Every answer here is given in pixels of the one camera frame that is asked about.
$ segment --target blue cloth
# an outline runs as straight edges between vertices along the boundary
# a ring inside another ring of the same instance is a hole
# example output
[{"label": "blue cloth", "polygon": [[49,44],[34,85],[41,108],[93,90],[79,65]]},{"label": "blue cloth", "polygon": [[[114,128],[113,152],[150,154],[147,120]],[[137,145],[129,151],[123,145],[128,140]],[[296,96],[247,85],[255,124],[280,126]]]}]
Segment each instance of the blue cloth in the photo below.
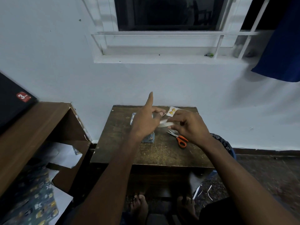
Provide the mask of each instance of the blue cloth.
[{"label": "blue cloth", "polygon": [[253,72],[288,82],[300,81],[300,0],[292,0]]}]

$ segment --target wall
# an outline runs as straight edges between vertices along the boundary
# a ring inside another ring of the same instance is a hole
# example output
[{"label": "wall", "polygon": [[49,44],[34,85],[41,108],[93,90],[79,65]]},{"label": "wall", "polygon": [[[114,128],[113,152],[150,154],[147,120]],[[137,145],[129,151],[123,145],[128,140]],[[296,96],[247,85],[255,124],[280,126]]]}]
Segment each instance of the wall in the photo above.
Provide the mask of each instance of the wall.
[{"label": "wall", "polygon": [[244,62],[94,64],[75,0],[0,3],[0,71],[41,100],[71,101],[94,141],[112,105],[144,104],[153,91],[155,105],[196,106],[234,147],[300,149],[299,83]]}]

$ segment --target small green object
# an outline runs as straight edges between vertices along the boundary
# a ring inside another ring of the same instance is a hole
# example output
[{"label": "small green object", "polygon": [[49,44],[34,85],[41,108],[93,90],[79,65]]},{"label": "small green object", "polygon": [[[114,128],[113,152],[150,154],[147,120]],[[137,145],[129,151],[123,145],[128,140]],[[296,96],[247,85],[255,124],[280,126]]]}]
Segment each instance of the small green object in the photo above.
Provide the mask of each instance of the small green object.
[{"label": "small green object", "polygon": [[206,54],[205,56],[212,58],[214,56],[214,54],[210,53],[210,54]]}]

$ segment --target wooden table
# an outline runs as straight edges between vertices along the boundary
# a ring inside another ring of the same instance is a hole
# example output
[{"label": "wooden table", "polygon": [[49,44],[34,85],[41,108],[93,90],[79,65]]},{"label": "wooden table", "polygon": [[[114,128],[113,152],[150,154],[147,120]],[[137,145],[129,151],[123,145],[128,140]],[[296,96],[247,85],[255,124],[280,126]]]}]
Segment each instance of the wooden table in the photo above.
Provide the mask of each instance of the wooden table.
[{"label": "wooden table", "polygon": [[[130,131],[132,113],[139,108],[140,106],[112,107],[92,156],[92,163],[103,167],[110,162]],[[181,109],[198,112],[196,107]],[[171,197],[179,191],[190,195],[213,170],[213,165],[200,148],[188,143],[185,149],[181,149],[177,140],[166,131],[165,127],[157,128],[154,143],[140,144],[131,169],[127,194],[147,191],[147,194],[155,197]]]}]

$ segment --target dark wooden tabletop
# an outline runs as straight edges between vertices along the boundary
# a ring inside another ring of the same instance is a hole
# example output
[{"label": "dark wooden tabletop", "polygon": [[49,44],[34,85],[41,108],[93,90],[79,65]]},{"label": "dark wooden tabletop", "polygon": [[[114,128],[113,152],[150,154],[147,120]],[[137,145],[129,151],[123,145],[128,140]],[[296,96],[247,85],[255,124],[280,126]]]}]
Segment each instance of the dark wooden tabletop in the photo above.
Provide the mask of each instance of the dark wooden tabletop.
[{"label": "dark wooden tabletop", "polygon": [[[169,110],[168,106],[160,107]],[[115,105],[112,107],[92,156],[92,163],[110,162],[114,151],[119,148],[130,131],[132,113],[137,112],[139,108],[140,106]],[[198,112],[196,107],[181,107],[181,109]],[[212,163],[200,148],[188,143],[185,149],[181,149],[176,138],[166,131],[166,127],[157,128],[154,143],[140,144],[134,164],[213,168]]]}]

